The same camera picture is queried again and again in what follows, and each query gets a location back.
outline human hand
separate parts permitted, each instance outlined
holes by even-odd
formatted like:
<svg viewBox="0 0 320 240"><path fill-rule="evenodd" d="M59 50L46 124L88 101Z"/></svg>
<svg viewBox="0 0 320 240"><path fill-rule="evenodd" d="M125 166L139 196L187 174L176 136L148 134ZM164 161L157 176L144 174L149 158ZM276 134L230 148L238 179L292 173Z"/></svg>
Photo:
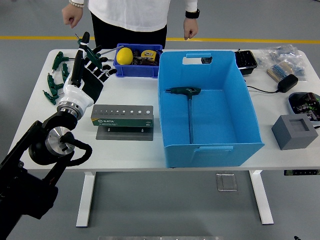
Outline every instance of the human hand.
<svg viewBox="0 0 320 240"><path fill-rule="evenodd" d="M192 39L198 33L198 23L195 18L185 18L183 22L184 40Z"/></svg>
<svg viewBox="0 0 320 240"><path fill-rule="evenodd" d="M76 7L72 4L68 4L62 9L63 23L65 25L70 25L70 28L73 29L82 18L83 13L84 10L82 7Z"/></svg>

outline gray foam block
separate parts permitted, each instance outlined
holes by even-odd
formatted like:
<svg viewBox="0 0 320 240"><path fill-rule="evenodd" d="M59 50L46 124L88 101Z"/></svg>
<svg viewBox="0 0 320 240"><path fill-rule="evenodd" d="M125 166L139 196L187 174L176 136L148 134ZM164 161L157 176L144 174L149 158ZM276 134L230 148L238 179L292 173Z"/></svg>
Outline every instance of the gray foam block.
<svg viewBox="0 0 320 240"><path fill-rule="evenodd" d="M318 137L306 114L281 115L272 127L281 150L305 149Z"/></svg>

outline wristwatch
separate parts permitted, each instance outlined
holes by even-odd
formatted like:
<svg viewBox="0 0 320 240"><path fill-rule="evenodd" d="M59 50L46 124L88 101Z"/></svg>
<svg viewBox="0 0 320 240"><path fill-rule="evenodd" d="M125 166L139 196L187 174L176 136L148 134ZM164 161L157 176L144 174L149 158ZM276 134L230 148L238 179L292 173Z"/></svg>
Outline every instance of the wristwatch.
<svg viewBox="0 0 320 240"><path fill-rule="evenodd" d="M189 12L189 11L185 11L185 17L187 19L197 19L200 15L200 10L196 9L195 12Z"/></svg>

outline blue plastic bin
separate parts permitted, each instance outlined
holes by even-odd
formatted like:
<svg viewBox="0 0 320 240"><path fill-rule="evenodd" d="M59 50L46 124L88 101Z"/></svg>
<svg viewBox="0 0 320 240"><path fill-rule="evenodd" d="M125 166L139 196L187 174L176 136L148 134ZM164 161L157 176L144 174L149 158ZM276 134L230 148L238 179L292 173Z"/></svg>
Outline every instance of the blue plastic bin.
<svg viewBox="0 0 320 240"><path fill-rule="evenodd" d="M210 64L183 59L212 57ZM175 87L201 88L192 98L194 144L190 144L189 105ZM160 125L166 166L240 166L264 146L256 113L232 51L168 51L160 57Z"/></svg>
<svg viewBox="0 0 320 240"><path fill-rule="evenodd" d="M144 50L162 51L162 45L152 45L152 44L128 44L119 43L117 47L125 46L132 50L139 50L142 53ZM114 57L113 66L117 70L115 74L117 77L147 77L147 78L157 78L159 72L159 66L145 66L145 65L120 65L117 62L116 57Z"/></svg>

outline t-handle hex key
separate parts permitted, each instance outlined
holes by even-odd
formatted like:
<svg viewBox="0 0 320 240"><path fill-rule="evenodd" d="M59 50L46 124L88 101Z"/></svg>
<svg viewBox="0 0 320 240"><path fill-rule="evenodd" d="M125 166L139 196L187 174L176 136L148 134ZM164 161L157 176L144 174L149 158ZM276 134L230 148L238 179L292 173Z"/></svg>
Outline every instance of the t-handle hex key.
<svg viewBox="0 0 320 240"><path fill-rule="evenodd" d="M193 86L181 86L181 87L172 87L165 90L169 94L182 94L186 95L189 103L188 112L189 112L189 136L190 144L194 143L194 126L192 119L192 96L198 95L201 92L201 88Z"/></svg>

